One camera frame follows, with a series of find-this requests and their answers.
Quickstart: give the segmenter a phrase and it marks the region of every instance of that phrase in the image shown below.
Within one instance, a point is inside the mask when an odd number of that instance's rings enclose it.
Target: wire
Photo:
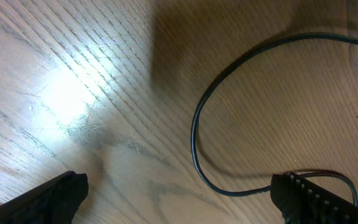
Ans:
[[[268,42],[267,44],[262,44],[254,47],[250,51],[246,52],[245,54],[241,55],[237,60],[227,66],[219,75],[218,77],[209,85],[209,87],[204,92],[203,96],[200,99],[196,107],[196,111],[194,113],[193,122],[191,125],[191,153],[193,155],[193,162],[196,167],[198,174],[200,175],[201,179],[210,187],[212,190],[219,194],[227,195],[230,197],[243,197],[263,192],[268,192],[270,190],[270,186],[262,187],[259,189],[252,189],[252,190],[245,190],[241,192],[230,192],[227,190],[220,189],[219,187],[215,186],[204,174],[203,170],[201,169],[200,163],[198,161],[197,150],[196,150],[196,132],[198,127],[198,121],[200,119],[201,110],[205,105],[208,98],[211,96],[213,91],[218,87],[218,85],[227,78],[233,71],[235,71],[238,67],[240,67],[244,62],[248,61],[252,57],[270,50],[274,47],[278,47],[283,44],[287,44],[290,42],[298,41],[298,40],[306,40],[306,39],[327,39],[327,40],[335,40],[340,42],[345,42],[349,44],[356,44],[358,45],[358,38],[355,37],[348,37],[341,34],[332,34],[332,33],[305,33],[305,34],[297,34],[285,37],[283,39],[274,40]],[[346,176],[336,173],[336,172],[314,172],[314,173],[307,173],[301,174],[302,177],[335,177],[344,181],[351,189],[353,195],[353,204],[358,206],[357,200],[357,192],[354,184],[350,179]]]

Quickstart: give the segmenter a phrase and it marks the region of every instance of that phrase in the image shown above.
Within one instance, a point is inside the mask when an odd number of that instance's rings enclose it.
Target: black cord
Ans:
[[[197,105],[196,111],[194,113],[193,122],[191,125],[191,153],[193,155],[193,162],[196,167],[196,170],[202,180],[210,187],[212,190],[219,194],[231,196],[231,197],[243,197],[248,195],[253,195],[257,193],[263,193],[268,192],[270,190],[270,186],[262,187],[259,189],[252,189],[252,190],[245,190],[241,192],[230,192],[227,190],[220,189],[219,187],[215,186],[204,174],[203,170],[201,169],[200,163],[198,162],[198,156],[196,151],[196,132],[198,127],[198,121],[200,119],[201,110],[203,109],[203,106],[205,105],[208,98],[211,96],[213,91],[218,87],[218,85],[226,78],[228,77],[235,69],[240,67],[244,62],[248,61],[252,57],[265,52],[267,50],[270,50],[274,47],[278,47],[283,44],[287,44],[290,42],[294,42],[297,40],[306,40],[306,39],[328,39],[328,40],[336,40],[340,42],[345,42],[349,44],[356,44],[358,45],[358,38],[355,37],[348,37],[345,35],[340,34],[330,34],[330,33],[305,33],[305,34],[297,34],[297,35],[291,35],[288,37],[285,37],[283,39],[274,40],[267,44],[262,44],[260,46],[256,46],[247,53],[241,55],[237,60],[235,60],[233,63],[231,63],[228,67],[226,67],[219,75],[218,77],[210,84],[210,86],[206,89],[203,96],[200,99],[200,102]],[[337,172],[313,172],[313,173],[307,173],[307,174],[301,174],[302,177],[335,177],[342,181],[344,181],[351,189],[352,195],[353,195],[353,204],[355,206],[358,206],[358,200],[357,200],[357,192],[356,188],[354,187],[354,184],[351,180],[349,180],[346,176],[337,173]]]

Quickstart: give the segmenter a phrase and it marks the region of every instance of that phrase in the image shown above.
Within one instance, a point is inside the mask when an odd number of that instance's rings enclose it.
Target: brown wood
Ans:
[[[268,193],[201,181],[190,126],[225,66],[307,31],[358,37],[358,1],[0,1],[0,204],[74,170],[90,184],[74,223],[283,223]],[[300,169],[358,189],[358,46],[305,40],[253,58],[207,102],[199,143],[227,190]]]

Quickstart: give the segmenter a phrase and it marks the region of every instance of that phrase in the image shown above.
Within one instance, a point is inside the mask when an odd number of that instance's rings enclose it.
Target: wooden table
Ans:
[[[0,1],[0,204],[74,170],[90,184],[74,223],[283,223],[269,193],[202,182],[190,126],[229,63],[309,31],[358,37],[358,1]],[[304,40],[253,58],[207,102],[199,143],[226,190],[300,169],[358,189],[358,46]]]

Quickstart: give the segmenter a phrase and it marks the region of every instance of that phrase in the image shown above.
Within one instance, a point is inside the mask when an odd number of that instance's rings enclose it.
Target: wooden surface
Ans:
[[[0,204],[74,170],[90,184],[74,223],[283,223],[269,194],[202,183],[190,126],[225,66],[306,31],[358,37],[358,1],[0,1]],[[207,102],[199,143],[227,190],[299,169],[358,189],[358,47],[305,40],[253,58]]]

